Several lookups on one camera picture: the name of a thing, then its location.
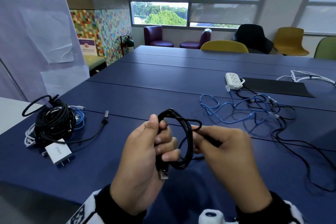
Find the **blue cable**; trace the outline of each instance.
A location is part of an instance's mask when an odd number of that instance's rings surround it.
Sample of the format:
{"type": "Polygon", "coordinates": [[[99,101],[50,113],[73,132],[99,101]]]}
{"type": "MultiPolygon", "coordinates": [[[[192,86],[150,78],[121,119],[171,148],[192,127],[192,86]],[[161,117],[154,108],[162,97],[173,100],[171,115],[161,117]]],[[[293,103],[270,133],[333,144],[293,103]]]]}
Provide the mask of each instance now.
{"type": "Polygon", "coordinates": [[[224,104],[222,104],[221,106],[219,106],[219,102],[217,101],[217,99],[215,99],[214,96],[211,96],[211,95],[207,95],[207,94],[203,94],[200,96],[199,98],[199,101],[201,102],[201,107],[204,107],[205,110],[207,111],[207,113],[209,115],[214,115],[220,122],[223,122],[225,124],[234,124],[234,123],[237,123],[237,122],[241,122],[241,121],[244,121],[244,120],[247,120],[249,119],[250,117],[254,116],[254,123],[256,125],[259,125],[263,122],[266,121],[268,115],[273,115],[275,116],[276,118],[279,118],[279,115],[277,113],[279,113],[280,111],[280,105],[274,100],[272,99],[271,97],[265,95],[265,94],[256,94],[254,95],[254,97],[252,98],[247,98],[247,99],[244,99],[244,100],[241,100],[239,101],[237,104],[235,104],[235,101],[232,97],[232,93],[230,90],[228,90],[229,93],[230,93],[230,96],[231,96],[231,99],[232,99],[232,102],[226,102],[224,104]],[[212,98],[214,101],[216,101],[217,105],[216,106],[213,106],[213,107],[209,107],[207,106],[203,101],[202,101],[202,97],[210,97],[212,98]],[[275,112],[272,112],[272,110],[270,110],[269,108],[269,103],[267,103],[265,100],[261,99],[261,98],[258,98],[257,96],[263,96],[265,98],[268,98],[270,99],[277,107],[278,107],[278,110],[275,111],[275,112]],[[217,112],[222,108],[224,107],[225,105],[231,105],[233,110],[237,110],[237,111],[251,111],[250,109],[238,109],[237,106],[240,105],[241,103],[245,102],[245,101],[249,101],[249,102],[255,102],[260,108],[261,110],[254,110],[253,112],[251,112],[248,116],[246,116],[245,118],[243,119],[240,119],[240,120],[236,120],[236,121],[232,121],[232,122],[227,122],[227,121],[224,121],[222,120],[218,115],[217,115],[217,112]],[[264,119],[262,119],[261,121],[257,121],[257,113],[258,112],[262,112],[262,113],[266,113],[266,117],[264,119]]]}
{"type": "Polygon", "coordinates": [[[79,115],[79,119],[76,120],[76,128],[74,130],[78,130],[84,127],[84,113],[81,109],[78,108],[71,108],[75,114],[79,115]]]}

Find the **black mat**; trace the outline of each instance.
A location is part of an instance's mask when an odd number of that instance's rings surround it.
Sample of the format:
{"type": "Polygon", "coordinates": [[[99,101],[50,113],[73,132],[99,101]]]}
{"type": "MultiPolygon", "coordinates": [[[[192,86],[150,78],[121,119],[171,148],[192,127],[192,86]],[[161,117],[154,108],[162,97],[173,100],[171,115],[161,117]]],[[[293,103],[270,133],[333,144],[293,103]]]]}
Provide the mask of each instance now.
{"type": "Polygon", "coordinates": [[[303,82],[244,78],[244,86],[253,91],[314,98],[303,82]]]}

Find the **power strip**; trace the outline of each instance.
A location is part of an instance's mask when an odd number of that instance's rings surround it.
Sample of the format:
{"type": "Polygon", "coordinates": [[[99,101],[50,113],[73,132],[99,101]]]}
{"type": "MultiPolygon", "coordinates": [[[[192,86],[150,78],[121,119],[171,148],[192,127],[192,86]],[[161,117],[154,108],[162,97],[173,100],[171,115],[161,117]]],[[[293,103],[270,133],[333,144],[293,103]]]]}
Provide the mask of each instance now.
{"type": "Polygon", "coordinates": [[[243,87],[245,80],[241,81],[239,76],[235,73],[226,73],[225,74],[226,84],[231,90],[239,90],[243,87]]]}

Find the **chair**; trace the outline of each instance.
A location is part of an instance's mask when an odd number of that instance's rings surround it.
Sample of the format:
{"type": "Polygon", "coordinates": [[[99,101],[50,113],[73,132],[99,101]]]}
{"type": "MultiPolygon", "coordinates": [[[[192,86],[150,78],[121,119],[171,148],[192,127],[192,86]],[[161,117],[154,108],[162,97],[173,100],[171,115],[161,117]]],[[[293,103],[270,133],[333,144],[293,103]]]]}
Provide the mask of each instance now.
{"type": "Polygon", "coordinates": [[[211,29],[206,29],[203,31],[201,35],[201,39],[199,42],[183,42],[180,44],[180,48],[186,48],[186,49],[200,49],[202,45],[208,41],[211,40],[211,29]]]}
{"type": "Polygon", "coordinates": [[[240,52],[248,53],[249,50],[242,43],[229,40],[214,40],[203,44],[201,50],[220,51],[220,52],[240,52]]]}
{"type": "Polygon", "coordinates": [[[274,46],[265,37],[263,27],[255,24],[240,25],[233,35],[233,41],[245,44],[250,53],[269,54],[274,46]]]}
{"type": "Polygon", "coordinates": [[[90,77],[107,67],[106,60],[100,56],[83,55],[85,64],[89,67],[90,77]]]}
{"type": "Polygon", "coordinates": [[[281,54],[306,56],[309,51],[302,47],[303,29],[293,27],[279,28],[274,38],[274,48],[281,54]]]}
{"type": "Polygon", "coordinates": [[[145,45],[174,47],[172,42],[162,40],[162,26],[144,27],[143,35],[145,37],[145,45]]]}
{"type": "Polygon", "coordinates": [[[336,60],[336,36],[323,38],[316,47],[314,58],[336,60]]]}

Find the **hand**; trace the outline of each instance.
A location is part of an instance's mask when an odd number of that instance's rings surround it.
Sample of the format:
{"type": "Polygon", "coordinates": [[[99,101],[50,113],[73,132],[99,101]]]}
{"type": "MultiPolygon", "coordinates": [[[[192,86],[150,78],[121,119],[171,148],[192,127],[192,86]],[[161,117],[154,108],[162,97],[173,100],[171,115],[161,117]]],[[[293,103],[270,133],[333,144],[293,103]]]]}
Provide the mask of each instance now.
{"type": "Polygon", "coordinates": [[[166,121],[159,124],[155,114],[129,135],[110,187],[113,200],[124,211],[138,215],[154,202],[163,186],[155,167],[156,155],[162,154],[165,162],[178,161],[177,144],[166,121]]]}
{"type": "Polygon", "coordinates": [[[194,152],[204,155],[210,169],[242,212],[254,213],[271,203],[272,196],[259,174],[247,133],[234,128],[202,126],[193,132],[193,139],[194,152]],[[222,145],[216,148],[204,139],[205,135],[222,145]]]}

